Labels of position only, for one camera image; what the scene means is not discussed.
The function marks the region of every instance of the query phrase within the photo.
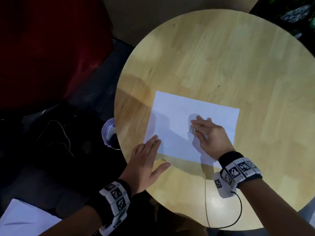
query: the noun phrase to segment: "wire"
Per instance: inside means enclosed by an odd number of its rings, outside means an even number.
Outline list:
[[[42,133],[39,135],[39,137],[38,137],[38,139],[37,139],[36,141],[38,141],[38,140],[41,138],[41,136],[43,135],[43,133],[47,130],[47,128],[48,128],[48,126],[49,126],[49,123],[52,122],[52,121],[55,121],[56,123],[59,124],[59,126],[61,126],[61,129],[62,129],[62,131],[63,131],[63,134],[65,135],[66,139],[67,139],[68,142],[69,142],[69,149],[68,149],[68,147],[67,147],[67,145],[66,145],[65,143],[59,143],[59,142],[57,142],[57,143],[65,145],[65,148],[68,150],[68,152],[66,153],[66,155],[67,155],[68,153],[70,153],[70,154],[72,155],[72,157],[74,158],[74,155],[73,155],[72,152],[70,151],[70,149],[71,149],[71,142],[70,142],[70,139],[67,137],[67,135],[66,135],[66,133],[65,133],[65,129],[62,127],[62,125],[61,125],[57,120],[50,120],[50,121],[48,122],[48,124],[47,124],[47,127],[44,129],[44,131],[42,131]]]
[[[234,223],[232,223],[232,224],[230,224],[230,225],[228,225],[228,226],[219,227],[219,228],[215,228],[215,229],[223,229],[223,228],[231,227],[231,226],[233,226],[234,224],[236,224],[236,223],[238,222],[238,220],[241,218],[242,211],[243,211],[242,201],[241,201],[241,198],[239,198],[238,194],[236,194],[236,196],[238,197],[239,202],[240,202],[240,204],[241,204],[241,212],[239,213],[239,216],[238,216],[237,220],[236,220]],[[207,222],[208,222],[208,225],[209,225],[209,228],[210,228],[210,224],[209,224],[209,220],[208,220],[208,214],[207,214],[206,180],[204,180],[204,197],[205,197],[205,205],[206,205]]]

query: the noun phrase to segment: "person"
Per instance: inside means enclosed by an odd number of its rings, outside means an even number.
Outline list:
[[[215,125],[211,119],[205,120],[197,116],[191,123],[196,129],[193,134],[199,139],[200,147],[221,165],[225,164],[222,162],[222,156],[224,161],[228,161],[229,156],[233,158],[235,155],[240,155],[235,151],[224,128]],[[152,171],[160,144],[161,140],[155,135],[147,143],[139,144],[133,149],[127,167],[117,180],[126,190],[128,197],[147,189],[170,166],[170,163],[165,162]],[[315,235],[315,229],[261,177],[241,182],[238,188],[270,235]],[[110,225],[114,214],[110,204],[105,197],[103,198],[102,202],[97,201],[98,205],[95,206],[93,203],[86,205],[69,218],[43,232],[41,236],[90,236],[103,225]]]

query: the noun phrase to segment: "wooden tabletop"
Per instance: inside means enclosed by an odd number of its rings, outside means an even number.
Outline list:
[[[117,86],[115,123],[127,161],[144,140],[157,90],[240,109],[235,149],[294,209],[315,196],[315,59],[289,33],[231,10],[195,11],[154,29],[128,58]],[[218,168],[157,158],[155,167],[163,159],[172,164],[148,188],[160,204],[204,226],[237,219],[238,198],[221,198],[212,180]],[[227,230],[261,228],[238,192],[243,214]]]

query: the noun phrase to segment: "red fabric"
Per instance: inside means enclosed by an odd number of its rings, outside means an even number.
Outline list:
[[[0,111],[69,95],[112,51],[100,0],[0,0]]]

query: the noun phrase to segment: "paper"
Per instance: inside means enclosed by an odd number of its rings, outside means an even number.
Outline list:
[[[0,218],[0,235],[38,236],[61,219],[17,199]]]
[[[144,142],[156,134],[162,140],[158,153],[221,168],[189,132],[190,121],[198,115],[211,118],[224,127],[233,144],[238,113],[236,108],[156,91]]]

